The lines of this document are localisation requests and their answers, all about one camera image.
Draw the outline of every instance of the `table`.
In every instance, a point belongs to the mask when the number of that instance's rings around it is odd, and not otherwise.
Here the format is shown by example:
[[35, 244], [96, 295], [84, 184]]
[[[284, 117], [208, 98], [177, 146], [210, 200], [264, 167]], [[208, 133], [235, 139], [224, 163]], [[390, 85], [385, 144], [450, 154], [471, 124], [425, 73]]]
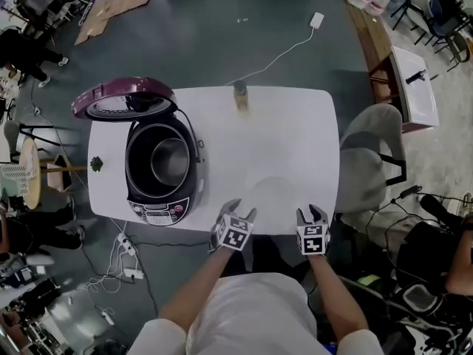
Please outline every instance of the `table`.
[[[242, 198], [255, 206], [255, 233], [293, 234], [296, 208], [308, 203], [332, 218], [338, 190], [338, 130], [330, 95], [324, 91], [248, 87], [247, 115], [237, 111], [233, 87], [176, 89], [177, 105], [205, 143], [208, 176], [199, 206], [177, 227], [209, 231], [223, 203]], [[125, 179], [126, 139], [131, 123], [94, 122], [88, 170], [94, 213], [142, 223], [129, 207]]]
[[[423, 79], [408, 84], [406, 79], [424, 71]], [[384, 72], [384, 78], [377, 77]], [[412, 132], [439, 125], [437, 105], [430, 83], [429, 71], [422, 57], [398, 47], [370, 72], [372, 83], [387, 84], [390, 94], [377, 98], [377, 102], [391, 100], [403, 117], [403, 132]]]
[[28, 180], [28, 195], [24, 196], [24, 203], [29, 209], [34, 209], [39, 204], [39, 198], [41, 196], [41, 166], [39, 163], [38, 147], [31, 138], [26, 138], [21, 147], [20, 159], [18, 164], [20, 166], [27, 165], [27, 159], [29, 154], [33, 154], [33, 164], [35, 167], [35, 177]]

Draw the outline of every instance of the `purple lid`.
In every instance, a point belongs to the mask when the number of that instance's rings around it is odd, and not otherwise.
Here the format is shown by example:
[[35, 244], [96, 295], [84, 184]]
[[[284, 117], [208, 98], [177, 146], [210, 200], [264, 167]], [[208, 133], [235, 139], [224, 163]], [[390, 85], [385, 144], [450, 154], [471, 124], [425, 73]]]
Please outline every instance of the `purple lid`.
[[72, 114], [94, 121], [136, 121], [177, 109], [172, 89], [152, 78], [119, 78], [74, 100]]

